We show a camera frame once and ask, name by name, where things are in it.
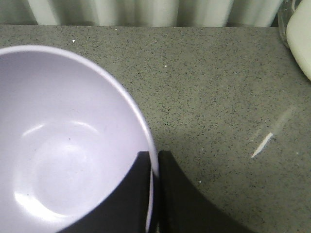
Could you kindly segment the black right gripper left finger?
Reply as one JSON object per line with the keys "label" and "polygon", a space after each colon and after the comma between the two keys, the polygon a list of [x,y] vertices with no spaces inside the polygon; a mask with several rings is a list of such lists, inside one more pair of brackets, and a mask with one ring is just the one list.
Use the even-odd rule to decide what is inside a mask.
{"label": "black right gripper left finger", "polygon": [[145,233],[150,199],[151,161],[140,151],[116,189],[94,210],[62,233]]}

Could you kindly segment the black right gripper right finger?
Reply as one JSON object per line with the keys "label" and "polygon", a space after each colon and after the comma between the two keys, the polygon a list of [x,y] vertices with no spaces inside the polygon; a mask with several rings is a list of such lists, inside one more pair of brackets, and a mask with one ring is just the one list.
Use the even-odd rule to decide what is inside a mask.
{"label": "black right gripper right finger", "polygon": [[213,203],[190,182],[173,154],[158,154],[160,171],[160,216],[162,233],[251,233]]}

